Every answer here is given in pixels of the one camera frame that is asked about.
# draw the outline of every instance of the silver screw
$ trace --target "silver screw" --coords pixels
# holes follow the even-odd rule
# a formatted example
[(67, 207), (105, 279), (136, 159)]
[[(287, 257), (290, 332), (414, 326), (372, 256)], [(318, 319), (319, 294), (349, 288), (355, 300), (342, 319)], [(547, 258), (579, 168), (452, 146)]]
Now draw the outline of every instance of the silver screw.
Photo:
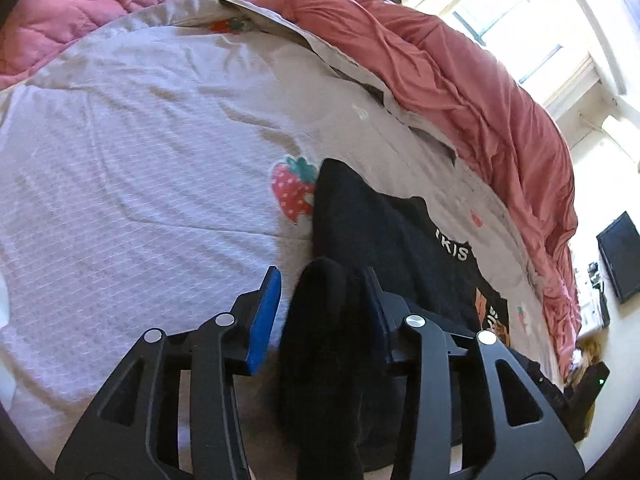
[(162, 332), (160, 332), (157, 328), (152, 328), (151, 330), (147, 330), (145, 332), (145, 341), (147, 343), (157, 343), (162, 339)]
[(493, 332), (482, 330), (482, 332), (478, 332), (478, 341), (484, 343), (485, 345), (492, 345), (496, 341), (498, 341), (498, 338)]
[(229, 325), (233, 325), (233, 323), (235, 322), (236, 322), (236, 318), (233, 317), (233, 315), (229, 314), (228, 312), (225, 312), (224, 314), (220, 314), (216, 318), (216, 325), (218, 326), (229, 326)]
[(407, 325), (414, 328), (420, 328), (426, 323), (424, 318), (422, 316), (418, 316), (417, 314), (411, 314), (410, 316), (407, 316), (404, 321), (405, 323), (407, 323)]

